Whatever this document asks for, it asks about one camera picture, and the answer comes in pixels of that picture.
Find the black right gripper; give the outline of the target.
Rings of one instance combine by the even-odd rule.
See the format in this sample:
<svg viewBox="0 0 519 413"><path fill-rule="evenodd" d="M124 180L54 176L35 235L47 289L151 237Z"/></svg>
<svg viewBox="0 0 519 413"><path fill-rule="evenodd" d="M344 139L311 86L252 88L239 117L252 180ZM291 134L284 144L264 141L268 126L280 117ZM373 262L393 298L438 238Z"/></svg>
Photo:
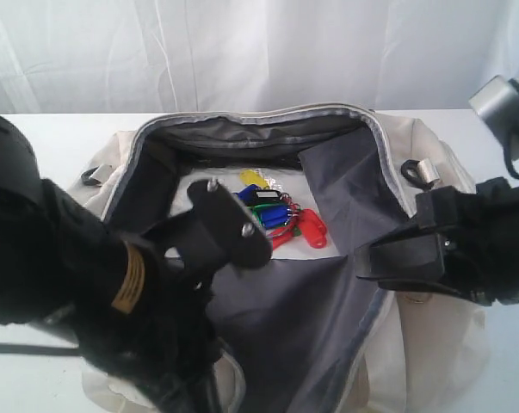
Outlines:
<svg viewBox="0 0 519 413"><path fill-rule="evenodd" d="M446 186L419 194L416 205L419 228L402 226L355 250L358 278L480 306L519 304L519 187L503 177L473 194Z"/></svg>

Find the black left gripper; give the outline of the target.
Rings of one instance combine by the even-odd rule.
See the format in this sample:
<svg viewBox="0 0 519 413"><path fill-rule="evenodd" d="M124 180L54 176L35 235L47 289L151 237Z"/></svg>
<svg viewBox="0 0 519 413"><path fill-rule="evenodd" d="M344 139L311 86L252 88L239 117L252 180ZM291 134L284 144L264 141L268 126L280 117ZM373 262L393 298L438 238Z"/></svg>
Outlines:
<svg viewBox="0 0 519 413"><path fill-rule="evenodd" d="M162 412L218 412L219 342L206 307L225 263L213 218L179 214L141 234L94 216L46 229L41 324L70 330L87 361L135 385Z"/></svg>

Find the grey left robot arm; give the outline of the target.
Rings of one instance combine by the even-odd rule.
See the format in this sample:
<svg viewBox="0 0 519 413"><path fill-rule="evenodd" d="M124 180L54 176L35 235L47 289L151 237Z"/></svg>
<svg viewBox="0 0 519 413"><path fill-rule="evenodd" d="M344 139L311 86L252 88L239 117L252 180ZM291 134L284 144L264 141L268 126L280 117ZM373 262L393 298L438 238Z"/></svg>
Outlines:
<svg viewBox="0 0 519 413"><path fill-rule="evenodd" d="M40 176L23 134L0 116L0 324L71 332L76 354L162 412L218 412L219 341L206 307L230 260L214 227L220 185L147 231L115 231Z"/></svg>

